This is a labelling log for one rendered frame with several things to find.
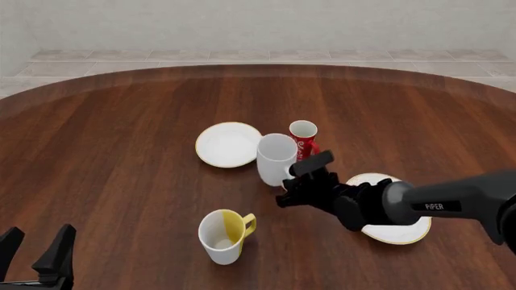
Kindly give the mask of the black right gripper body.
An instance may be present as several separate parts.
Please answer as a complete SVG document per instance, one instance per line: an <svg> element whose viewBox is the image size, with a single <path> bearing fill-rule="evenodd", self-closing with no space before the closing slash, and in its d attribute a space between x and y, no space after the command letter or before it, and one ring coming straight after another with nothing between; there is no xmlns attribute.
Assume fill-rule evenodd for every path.
<svg viewBox="0 0 516 290"><path fill-rule="evenodd" d="M309 205L316 209L334 209L333 203L347 190L339 182L337 173L317 171L301 176L296 205Z"/></svg>

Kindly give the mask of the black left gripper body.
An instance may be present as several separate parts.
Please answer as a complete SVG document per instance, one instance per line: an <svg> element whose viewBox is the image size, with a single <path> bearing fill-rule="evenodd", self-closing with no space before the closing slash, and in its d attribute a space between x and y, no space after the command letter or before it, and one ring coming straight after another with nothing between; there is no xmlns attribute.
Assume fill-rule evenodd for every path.
<svg viewBox="0 0 516 290"><path fill-rule="evenodd" d="M42 282L16 281L5 282L6 275L0 274L0 290L73 290L74 274L56 277L56 280Z"/></svg>

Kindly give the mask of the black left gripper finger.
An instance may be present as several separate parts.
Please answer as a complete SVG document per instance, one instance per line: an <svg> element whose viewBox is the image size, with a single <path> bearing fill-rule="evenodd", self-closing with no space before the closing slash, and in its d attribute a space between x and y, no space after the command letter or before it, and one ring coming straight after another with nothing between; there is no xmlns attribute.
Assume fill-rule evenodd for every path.
<svg viewBox="0 0 516 290"><path fill-rule="evenodd" d="M11 227L0 235L0 281L3 281L8 272L10 263L21 245L25 233L18 227Z"/></svg>
<svg viewBox="0 0 516 290"><path fill-rule="evenodd" d="M73 248L77 231L70 224L64 224L49 248L32 265L39 280L73 280Z"/></svg>

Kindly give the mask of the plain white mug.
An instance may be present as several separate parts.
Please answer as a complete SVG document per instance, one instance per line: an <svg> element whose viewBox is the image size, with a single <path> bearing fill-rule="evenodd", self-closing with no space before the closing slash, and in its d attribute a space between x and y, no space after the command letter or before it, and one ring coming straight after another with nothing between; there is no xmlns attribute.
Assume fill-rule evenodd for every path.
<svg viewBox="0 0 516 290"><path fill-rule="evenodd" d="M260 178L272 187L293 178L289 167L297 161L297 144L288 135L269 134L258 143L256 164Z"/></svg>

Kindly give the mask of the red mug with white print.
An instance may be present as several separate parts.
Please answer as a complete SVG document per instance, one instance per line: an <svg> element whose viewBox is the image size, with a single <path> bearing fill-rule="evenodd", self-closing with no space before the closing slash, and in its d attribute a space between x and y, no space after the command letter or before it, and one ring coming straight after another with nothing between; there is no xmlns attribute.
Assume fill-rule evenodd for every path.
<svg viewBox="0 0 516 290"><path fill-rule="evenodd" d="M320 146L315 142L318 128L307 120L297 120L289 125L289 133L297 144L297 161L309 158L320 152Z"/></svg>

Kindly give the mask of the white and yellow mug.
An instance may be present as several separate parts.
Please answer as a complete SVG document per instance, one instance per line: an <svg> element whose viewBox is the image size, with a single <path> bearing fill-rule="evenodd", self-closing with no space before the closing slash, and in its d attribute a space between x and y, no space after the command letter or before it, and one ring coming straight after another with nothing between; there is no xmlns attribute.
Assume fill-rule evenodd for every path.
<svg viewBox="0 0 516 290"><path fill-rule="evenodd" d="M230 265L241 255L243 241L256 230L256 217L242 217L230 209L207 214L198 227L198 238L210 259L218 265Z"/></svg>

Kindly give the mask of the white plate with gold rim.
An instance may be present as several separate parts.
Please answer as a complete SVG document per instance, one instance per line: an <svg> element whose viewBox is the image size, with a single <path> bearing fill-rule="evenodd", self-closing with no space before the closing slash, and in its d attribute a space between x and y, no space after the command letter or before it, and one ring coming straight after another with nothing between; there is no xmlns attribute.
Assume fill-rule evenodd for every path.
<svg viewBox="0 0 516 290"><path fill-rule="evenodd" d="M256 159L262 134L242 122L221 122L208 127L197 138L195 151L205 164L237 168Z"/></svg>
<svg viewBox="0 0 516 290"><path fill-rule="evenodd" d="M361 173L353 176L346 183L349 185L359 185L362 183L376 185L386 178L390 178L393 182L400 181L394 176L388 176L383 173ZM366 225L361 229L361 232L370 238L384 243L408 245L424 238L430 231L431 223L431 217L421 217L415 224L409 226Z"/></svg>

